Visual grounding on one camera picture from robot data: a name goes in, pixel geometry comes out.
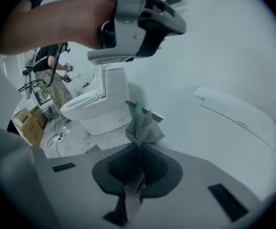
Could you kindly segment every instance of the person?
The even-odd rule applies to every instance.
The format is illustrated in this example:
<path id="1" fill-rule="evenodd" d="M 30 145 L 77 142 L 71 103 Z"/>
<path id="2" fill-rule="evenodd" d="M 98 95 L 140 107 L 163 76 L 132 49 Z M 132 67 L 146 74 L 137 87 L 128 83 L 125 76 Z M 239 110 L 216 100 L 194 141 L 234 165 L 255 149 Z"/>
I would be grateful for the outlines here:
<path id="1" fill-rule="evenodd" d="M 98 29 L 110 20 L 116 0 L 18 0 L 0 26 L 0 53 L 14 55 L 42 46 L 77 42 L 100 49 Z"/>
<path id="2" fill-rule="evenodd" d="M 63 45 L 61 53 L 66 51 L 67 46 L 68 43 Z M 36 62 L 40 61 L 34 67 L 35 78 L 43 80 L 46 85 L 49 84 L 53 74 L 55 55 L 58 48 L 59 44 L 42 47 L 36 56 Z M 56 69 L 70 72 L 73 70 L 73 67 L 57 63 Z M 72 96 L 62 81 L 65 81 L 65 77 L 60 76 L 57 72 L 55 72 L 52 84 L 49 87 L 42 87 L 42 90 L 50 95 L 54 103 L 54 108 L 62 118 L 64 125 L 66 125 L 69 120 L 63 116 L 60 109 L 65 103 L 72 99 Z"/>

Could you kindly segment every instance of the cardboard box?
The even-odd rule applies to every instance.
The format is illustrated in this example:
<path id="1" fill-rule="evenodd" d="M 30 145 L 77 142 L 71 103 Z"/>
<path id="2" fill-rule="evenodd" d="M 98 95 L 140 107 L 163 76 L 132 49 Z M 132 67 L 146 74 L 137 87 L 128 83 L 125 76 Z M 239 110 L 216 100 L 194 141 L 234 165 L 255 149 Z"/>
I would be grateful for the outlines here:
<path id="1" fill-rule="evenodd" d="M 39 108 L 39 106 L 35 106 L 31 110 L 31 113 L 35 117 L 35 119 L 37 120 L 37 122 L 41 126 L 41 128 L 44 128 L 44 126 L 46 125 L 47 119 L 42 114 L 42 110 Z"/>
<path id="2" fill-rule="evenodd" d="M 35 117 L 26 108 L 21 110 L 12 119 L 18 128 L 19 134 L 32 146 L 38 147 L 43 136 L 43 129 Z"/>

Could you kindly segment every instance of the green object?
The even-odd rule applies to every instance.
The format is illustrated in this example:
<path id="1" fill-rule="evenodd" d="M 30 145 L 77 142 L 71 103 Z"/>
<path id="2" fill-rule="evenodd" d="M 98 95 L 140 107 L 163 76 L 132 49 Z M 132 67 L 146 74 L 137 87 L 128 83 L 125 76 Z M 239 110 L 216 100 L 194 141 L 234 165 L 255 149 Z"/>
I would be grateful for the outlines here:
<path id="1" fill-rule="evenodd" d="M 142 107 L 139 102 L 136 102 L 135 110 L 136 110 L 136 114 L 142 114 Z"/>

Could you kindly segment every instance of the hand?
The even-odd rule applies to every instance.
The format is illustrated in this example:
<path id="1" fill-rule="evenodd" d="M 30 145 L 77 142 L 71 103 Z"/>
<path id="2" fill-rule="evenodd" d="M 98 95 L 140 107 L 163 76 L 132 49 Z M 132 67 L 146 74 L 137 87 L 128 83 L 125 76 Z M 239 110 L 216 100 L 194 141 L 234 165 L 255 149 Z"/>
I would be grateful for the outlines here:
<path id="1" fill-rule="evenodd" d="M 66 83 L 68 82 L 68 79 L 67 79 L 67 77 L 65 77 L 65 76 L 63 76 L 63 77 L 61 78 L 61 80 L 64 81 L 64 82 L 66 82 Z"/>
<path id="2" fill-rule="evenodd" d="M 73 67 L 71 65 L 65 66 L 65 67 L 66 67 L 66 72 L 67 73 L 73 71 Z"/>
<path id="3" fill-rule="evenodd" d="M 92 49 L 101 49 L 98 30 L 111 19 L 117 2 L 116 0 L 80 1 L 85 3 L 84 6 L 78 3 L 77 7 L 73 7 L 76 14 L 72 13 L 67 17 L 65 27 L 68 28 L 66 31 L 71 33 L 71 38 L 65 41 L 74 41 Z"/>

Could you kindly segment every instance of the cable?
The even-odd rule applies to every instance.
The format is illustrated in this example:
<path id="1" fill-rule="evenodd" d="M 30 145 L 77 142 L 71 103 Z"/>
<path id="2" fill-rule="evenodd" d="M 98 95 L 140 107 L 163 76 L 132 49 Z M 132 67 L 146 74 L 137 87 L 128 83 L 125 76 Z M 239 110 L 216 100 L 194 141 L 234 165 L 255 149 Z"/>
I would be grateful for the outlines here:
<path id="1" fill-rule="evenodd" d="M 39 82 L 39 81 L 42 81 L 44 84 L 46 83 L 42 79 L 34 80 L 34 81 L 29 82 L 29 83 L 26 83 L 23 87 L 21 87 L 19 89 L 19 92 L 22 92 L 22 91 L 28 89 L 29 87 L 33 86 L 36 82 Z"/>
<path id="2" fill-rule="evenodd" d="M 57 152 L 58 156 L 61 158 L 61 156 L 60 156 L 60 154 L 58 153 L 58 150 L 57 150 L 57 144 L 58 144 L 58 141 L 59 141 L 59 140 L 60 140 L 60 139 L 58 139 L 57 142 L 56 142 L 56 152 Z"/>
<path id="3" fill-rule="evenodd" d="M 55 134 L 57 133 L 57 130 L 56 130 L 56 121 L 54 119 L 54 129 L 55 129 Z"/>
<path id="4" fill-rule="evenodd" d="M 87 151 L 86 151 L 86 153 L 88 153 L 88 149 L 89 149 L 89 143 L 87 144 Z"/>
<path id="5" fill-rule="evenodd" d="M 63 134 L 63 132 L 51 136 L 50 139 L 49 139 L 49 141 L 47 142 L 47 147 L 50 147 L 50 146 L 52 145 L 52 143 L 53 143 L 53 141 L 52 141 L 52 142 L 49 144 L 50 140 L 51 140 L 52 138 L 54 138 L 54 137 L 60 135 L 60 134 Z"/>
<path id="6" fill-rule="evenodd" d="M 70 53 L 68 54 L 68 56 L 70 58 L 70 61 L 71 61 L 72 65 L 74 65 L 74 63 L 73 63 L 74 61 L 72 60 L 72 56 L 70 55 Z M 71 79 L 74 79 L 74 78 L 78 77 L 78 78 L 80 78 L 81 83 L 84 85 L 84 82 L 83 82 L 82 78 L 80 77 L 81 74 L 78 72 L 78 70 L 76 68 L 74 68 L 74 71 L 76 71 L 78 73 L 78 76 L 75 76 Z"/>
<path id="7" fill-rule="evenodd" d="M 68 46 L 68 43 L 67 42 L 64 42 L 63 43 L 64 45 L 66 45 L 66 49 L 67 49 L 67 46 Z M 59 60 L 59 57 L 60 57 L 60 53 L 58 54 L 58 56 L 57 56 L 57 54 L 55 55 L 55 58 L 57 58 L 57 62 L 58 62 L 58 60 Z M 43 68 L 43 70 L 49 75 L 49 76 L 52 76 L 52 75 L 50 75 L 48 72 L 47 72 L 47 70 L 42 66 L 42 68 Z M 59 77 L 59 79 L 57 79 L 57 78 L 54 78 L 55 80 L 57 80 L 57 81 L 62 81 L 62 79 Z"/>
<path id="8" fill-rule="evenodd" d="M 57 68 L 57 64 L 58 64 L 58 60 L 60 58 L 60 55 L 61 55 L 61 51 L 62 51 L 62 48 L 64 45 L 67 45 L 65 42 L 63 42 L 62 44 L 60 44 L 58 46 L 58 49 L 57 49 L 57 52 L 55 54 L 55 61 L 54 61 L 54 68 L 53 68 L 53 72 L 52 72 L 52 76 L 51 76 L 51 80 L 48 84 L 48 87 L 51 86 L 52 82 L 53 82 L 53 79 L 54 79 L 54 76 L 55 76 L 55 71 L 56 71 L 56 68 Z"/>
<path id="9" fill-rule="evenodd" d="M 19 89 L 19 92 L 22 92 L 22 91 L 24 91 L 24 90 L 26 90 L 26 89 L 32 87 L 32 85 L 35 84 L 35 82 L 39 82 L 39 81 L 42 81 L 42 82 L 43 82 L 43 85 L 37 85 L 36 87 L 49 87 L 49 86 L 51 86 L 51 84 L 52 84 L 52 82 L 53 82 L 53 80 L 54 80 L 54 76 L 55 76 L 55 72 L 56 72 L 58 60 L 59 60 L 59 58 L 60 58 L 61 51 L 62 51 L 62 48 L 63 48 L 64 45 L 67 46 L 67 43 L 66 43 L 66 42 L 63 42 L 62 44 L 60 44 L 60 45 L 58 46 L 57 52 L 56 52 L 56 54 L 55 54 L 54 68 L 53 68 L 53 72 L 52 72 L 52 75 L 51 75 L 51 79 L 50 79 L 49 84 L 46 84 L 46 82 L 45 82 L 44 80 L 42 80 L 42 79 L 37 79 L 37 80 L 31 81 L 31 82 L 25 84 L 21 89 Z"/>

